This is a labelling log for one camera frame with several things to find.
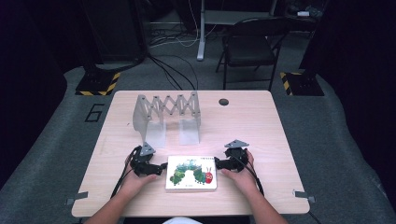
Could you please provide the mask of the grey desk top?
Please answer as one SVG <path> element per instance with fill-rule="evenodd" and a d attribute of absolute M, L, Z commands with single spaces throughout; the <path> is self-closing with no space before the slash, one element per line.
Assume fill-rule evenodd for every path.
<path fill-rule="evenodd" d="M 204 24 L 233 25 L 251 18 L 270 17 L 270 12 L 206 10 L 201 16 Z"/>

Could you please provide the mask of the black cabinet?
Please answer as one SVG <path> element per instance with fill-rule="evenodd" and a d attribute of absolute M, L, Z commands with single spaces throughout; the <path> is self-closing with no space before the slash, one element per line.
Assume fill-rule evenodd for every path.
<path fill-rule="evenodd" d="M 140 0 L 81 0 L 103 63 L 143 62 L 147 41 Z"/>

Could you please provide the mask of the black stand base hazard stripes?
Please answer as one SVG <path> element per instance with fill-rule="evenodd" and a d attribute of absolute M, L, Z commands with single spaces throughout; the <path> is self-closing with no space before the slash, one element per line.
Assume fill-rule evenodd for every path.
<path fill-rule="evenodd" d="M 324 92 L 315 77 L 307 77 L 301 73 L 280 74 L 283 87 L 290 96 L 323 96 Z"/>
<path fill-rule="evenodd" d="M 117 84 L 120 73 L 101 73 L 95 76 L 85 75 L 78 83 L 75 95 L 110 95 Z"/>

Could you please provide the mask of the person's right hand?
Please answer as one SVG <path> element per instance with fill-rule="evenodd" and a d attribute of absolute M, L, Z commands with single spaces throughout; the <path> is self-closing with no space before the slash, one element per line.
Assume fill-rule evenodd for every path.
<path fill-rule="evenodd" d="M 241 191 L 241 193 L 245 197 L 250 197 L 254 194 L 260 193 L 257 184 L 256 184 L 256 178 L 254 177 L 253 171 L 254 171 L 254 158 L 252 154 L 247 151 L 248 155 L 248 163 L 247 163 L 247 168 L 244 168 L 242 171 L 239 173 L 226 170 L 226 169 L 221 169 L 221 172 L 229 177 L 237 186 L 237 188 Z"/>

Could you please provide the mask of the person's left hand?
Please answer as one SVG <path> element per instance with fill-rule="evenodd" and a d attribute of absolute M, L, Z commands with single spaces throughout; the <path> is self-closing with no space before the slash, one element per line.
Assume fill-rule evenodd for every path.
<path fill-rule="evenodd" d="M 138 176 L 134 173 L 128 159 L 125 160 L 126 170 L 122 174 L 119 194 L 132 199 L 148 183 L 154 181 L 156 175 Z"/>

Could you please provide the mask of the grey expandable metal book rack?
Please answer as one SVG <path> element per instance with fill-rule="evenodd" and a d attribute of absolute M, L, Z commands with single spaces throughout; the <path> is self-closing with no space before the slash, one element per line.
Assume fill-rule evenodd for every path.
<path fill-rule="evenodd" d="M 134 129 L 140 133 L 142 141 L 152 147 L 165 147 L 165 116 L 178 115 L 178 134 L 181 145 L 200 143 L 201 110 L 198 92 L 190 95 L 154 95 L 148 98 L 139 94 L 136 99 L 132 122 Z"/>

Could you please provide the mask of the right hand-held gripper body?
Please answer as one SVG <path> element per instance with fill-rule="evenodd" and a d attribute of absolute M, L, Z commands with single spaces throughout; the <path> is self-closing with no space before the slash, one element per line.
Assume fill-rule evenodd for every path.
<path fill-rule="evenodd" d="M 247 146 L 248 143 L 237 139 L 226 144 L 225 155 L 228 160 L 224 167 L 228 170 L 236 170 L 237 172 L 242 171 L 248 163 Z"/>

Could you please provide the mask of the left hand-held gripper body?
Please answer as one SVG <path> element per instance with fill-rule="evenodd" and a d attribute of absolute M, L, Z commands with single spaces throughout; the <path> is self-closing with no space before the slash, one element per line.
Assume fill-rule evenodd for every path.
<path fill-rule="evenodd" d="M 147 142 L 144 142 L 142 146 L 137 146 L 132 151 L 130 165 L 136 175 L 154 175 L 154 172 L 161 170 L 160 165 L 149 162 L 154 153 L 155 149 Z"/>

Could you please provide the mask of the white caterpillar picture book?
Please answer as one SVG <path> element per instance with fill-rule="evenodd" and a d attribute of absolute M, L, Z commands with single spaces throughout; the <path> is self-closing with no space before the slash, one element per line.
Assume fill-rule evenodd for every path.
<path fill-rule="evenodd" d="M 218 187 L 215 159 L 206 156 L 169 156 L 167 191 L 213 191 Z"/>

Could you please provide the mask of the grey metal table bracket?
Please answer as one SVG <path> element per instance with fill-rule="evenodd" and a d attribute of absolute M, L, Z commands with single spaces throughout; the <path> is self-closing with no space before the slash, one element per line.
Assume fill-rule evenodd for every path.
<path fill-rule="evenodd" d="M 80 200 L 80 199 L 85 199 L 88 198 L 89 192 L 88 191 L 84 191 L 84 192 L 80 192 L 75 194 L 73 197 L 71 198 L 67 198 L 65 200 L 65 205 L 72 205 L 75 201 Z"/>
<path fill-rule="evenodd" d="M 309 195 L 307 192 L 305 191 L 299 191 L 299 190 L 294 190 L 293 191 L 293 195 L 296 198 L 303 198 L 303 199 L 307 199 L 310 203 L 315 203 L 317 200 L 313 195 Z"/>

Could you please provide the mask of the person's white clothing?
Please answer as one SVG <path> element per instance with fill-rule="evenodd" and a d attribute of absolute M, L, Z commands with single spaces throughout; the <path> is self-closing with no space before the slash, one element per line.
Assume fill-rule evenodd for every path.
<path fill-rule="evenodd" d="M 203 224 L 203 223 L 189 217 L 172 217 L 166 220 L 163 224 Z"/>

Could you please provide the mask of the black folding chair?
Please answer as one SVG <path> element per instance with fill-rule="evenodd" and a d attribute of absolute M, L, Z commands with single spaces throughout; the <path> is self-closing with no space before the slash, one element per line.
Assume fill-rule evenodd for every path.
<path fill-rule="evenodd" d="M 272 89 L 283 40 L 290 33 L 290 21 L 285 17 L 250 18 L 230 27 L 222 38 L 222 53 L 216 71 L 223 66 L 223 89 L 227 88 L 229 67 L 272 66 L 271 75 L 262 78 Z"/>

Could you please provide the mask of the white desk leg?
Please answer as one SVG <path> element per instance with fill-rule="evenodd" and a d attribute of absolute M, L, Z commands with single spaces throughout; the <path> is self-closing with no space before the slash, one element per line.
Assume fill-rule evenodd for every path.
<path fill-rule="evenodd" d="M 205 0 L 201 0 L 199 46 L 196 59 L 201 62 L 205 57 Z"/>

